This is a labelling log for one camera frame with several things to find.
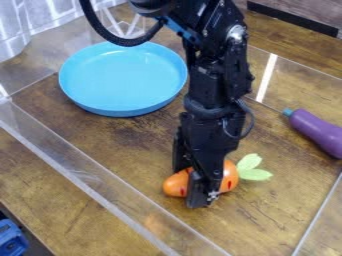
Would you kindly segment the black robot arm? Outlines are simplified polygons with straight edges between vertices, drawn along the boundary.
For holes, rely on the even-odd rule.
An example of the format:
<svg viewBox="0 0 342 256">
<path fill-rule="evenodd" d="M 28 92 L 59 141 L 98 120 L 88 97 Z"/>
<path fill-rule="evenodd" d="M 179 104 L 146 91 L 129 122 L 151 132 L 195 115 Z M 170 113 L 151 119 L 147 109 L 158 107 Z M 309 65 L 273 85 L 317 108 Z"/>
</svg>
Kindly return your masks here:
<svg viewBox="0 0 342 256">
<path fill-rule="evenodd" d="M 233 0 L 130 0 L 141 15 L 158 19 L 182 37 L 190 75 L 179 115 L 173 168 L 190 167 L 186 205 L 219 197 L 226 155 L 250 133 L 255 118 L 242 100 L 254 76 L 247 63 L 247 26 Z"/>
</svg>

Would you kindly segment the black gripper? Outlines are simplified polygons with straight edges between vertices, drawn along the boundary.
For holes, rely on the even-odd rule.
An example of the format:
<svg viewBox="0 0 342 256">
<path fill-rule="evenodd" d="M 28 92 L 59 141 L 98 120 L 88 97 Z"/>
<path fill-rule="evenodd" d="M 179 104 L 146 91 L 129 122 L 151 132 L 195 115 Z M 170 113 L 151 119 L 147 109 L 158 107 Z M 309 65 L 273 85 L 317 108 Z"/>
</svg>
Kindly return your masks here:
<svg viewBox="0 0 342 256">
<path fill-rule="evenodd" d="M 189 176 L 186 205 L 202 208 L 219 197 L 223 180 L 223 159 L 238 148 L 249 107 L 242 99 L 226 106 L 206 108 L 191 98 L 185 99 L 186 111 L 181 113 L 181 126 L 173 145 L 173 170 L 175 173 L 193 167 Z"/>
</svg>

